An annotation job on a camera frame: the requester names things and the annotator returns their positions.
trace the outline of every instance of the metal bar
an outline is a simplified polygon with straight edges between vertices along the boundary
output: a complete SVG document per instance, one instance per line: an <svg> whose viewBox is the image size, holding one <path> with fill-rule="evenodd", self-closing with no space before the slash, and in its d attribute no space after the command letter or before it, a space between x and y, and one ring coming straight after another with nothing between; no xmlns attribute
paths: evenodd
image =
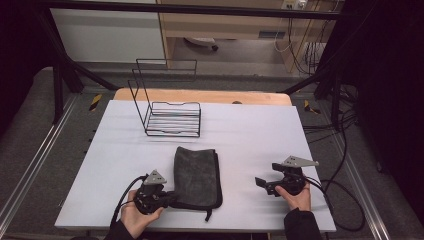
<svg viewBox="0 0 424 240"><path fill-rule="evenodd" d="M2 239L3 235L6 233L7 228L12 222L13 217L18 211L19 206L24 200L28 190L30 189L34 179L37 177L38 172L40 171L45 159L47 158L50 150L52 149L57 137L62 131L66 121L68 120L69 115L72 112L76 99L78 98L78 94L72 95L70 99L68 99L65 112L60 119L60 121L53 125L29 164L27 170L23 174L21 180L13 190L13 193L10 195L6 204L0 211L0 239Z"/></svg>
<svg viewBox="0 0 424 240"><path fill-rule="evenodd" d="M157 12L157 13L184 13L206 15L230 15L271 18L300 18L321 20L342 20L358 17L353 14L336 12L296 11L283 9L240 8L200 5L177 4L148 4L148 3L121 3L121 2L93 2L93 1L61 1L40 0L39 6L59 9L122 11L122 12Z"/></svg>
<svg viewBox="0 0 424 240"><path fill-rule="evenodd" d="M326 104L319 103L321 111L324 113L324 117L327 120L327 123L331 123L330 110L326 106ZM333 131L333 139L336 142L336 145L339 149L340 155L343 154L344 142L342 136L340 134L335 134L336 131ZM378 213L378 210L372 200L372 197L362 180L361 175L359 174L352 157L349 154L349 151L346 153L346 161L345 161L345 169L346 173L349 177L350 183L352 184L353 190L355 191L356 196L358 197L359 202L364 208L365 217L368 220L368 225L371 229L371 232L374 235L374 238L377 240L389 240L390 236L384 225L383 220Z"/></svg>

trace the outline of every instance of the dark gray fabric bag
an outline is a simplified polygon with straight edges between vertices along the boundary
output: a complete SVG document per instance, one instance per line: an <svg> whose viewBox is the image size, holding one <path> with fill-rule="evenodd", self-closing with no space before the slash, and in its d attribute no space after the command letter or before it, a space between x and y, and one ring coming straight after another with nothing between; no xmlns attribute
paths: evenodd
<svg viewBox="0 0 424 240"><path fill-rule="evenodd" d="M174 158L176 202L173 208L206 211L208 221L212 209L222 205L218 154L214 149L191 151L178 147Z"/></svg>

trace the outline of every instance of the gray carpet floor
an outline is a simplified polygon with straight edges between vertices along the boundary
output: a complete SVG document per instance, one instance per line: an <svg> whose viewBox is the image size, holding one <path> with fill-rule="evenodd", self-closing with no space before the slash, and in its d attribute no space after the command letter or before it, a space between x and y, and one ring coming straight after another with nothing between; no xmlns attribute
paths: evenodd
<svg viewBox="0 0 424 240"><path fill-rule="evenodd" d="M224 57L214 56L211 58L206 53L206 51L210 51L208 49L188 46L184 41L180 41L179 44L176 54L184 56L193 54L193 56L197 56L201 61L216 62L216 64L221 62L220 58L227 59L227 65L230 62L228 58ZM226 71L223 66L220 66L214 72L211 69L202 71L204 73L203 76L199 77L199 80L195 83L175 83L176 85L158 84L153 87L275 92L285 89L296 82L293 79L293 75L286 75L285 78L281 78L278 77L278 73L276 75L268 74L268 70L261 72L262 67L254 74L244 71L243 69L250 69L255 63L261 61L258 60L259 58L251 56L254 54L254 50L251 49L254 46L251 44L251 42L243 43L239 40L237 42L235 40L223 41L220 43L218 52L212 53L218 55L220 51L223 51L223 54L228 54L224 50L233 49L232 51L237 52L238 56L232 56L234 59L231 59L231 61L252 63L252 65L237 65L235 69L238 69L240 72ZM264 49L269 51L269 54L275 54L271 47L263 47L258 51L263 52L265 51ZM131 78L130 75L125 73L99 73L99 75L118 86L126 86L126 80ZM72 236L86 234L85 232L68 231L54 227L54 222L60 211L59 205L66 199L67 193L84 159L84 152L88 150L90 139L95 134L93 130L97 128L108 100L112 99L114 94L114 92L102 90L97 84L88 79L84 79L84 83L86 89L82 94L76 95L76 105L10 223L5 239L13 238L13 236L23 239L70 239ZM52 126L51 122L54 110L52 86L51 72L40 72L35 77L34 86L24 105L15 116L8 131L0 139L0 206L6 204L9 196L13 193L15 186L19 183L21 176L25 173L38 147ZM330 99L316 101L311 94L313 89L314 86L308 86L300 93L294 94L292 96L293 105L298 107L303 125L327 124L327 120L323 114L304 110L304 100L309 100L311 107L318 109L330 104ZM102 99L95 111L89 111L91 102L97 93L102 93ZM342 108L345 110L350 108L350 106L343 104ZM340 151L333 137L327 137L314 142L329 134L331 134L330 131L306 134L308 142L311 142L310 149L312 156L314 160L320 162L320 166L317 168L320 179L329 178L341 159ZM362 133L360 123L358 125L352 125L347 129L346 134L348 152L352 159L354 159L354 163L366 183L391 239L424 239L423 226L418 222L413 211L397 188L396 183L390 175L377 171L376 162L369 144ZM344 169L340 171L336 180L353 192ZM329 196L335 209L335 221L347 227L358 226L361 214L352 199L337 186L330 187ZM102 236L105 232L93 231L92 234ZM363 229L357 232L338 228L337 232L329 234L329 238L374 239L374 236L370 227L366 224ZM274 239L284 239L284 236L283 234L274 234Z"/></svg>

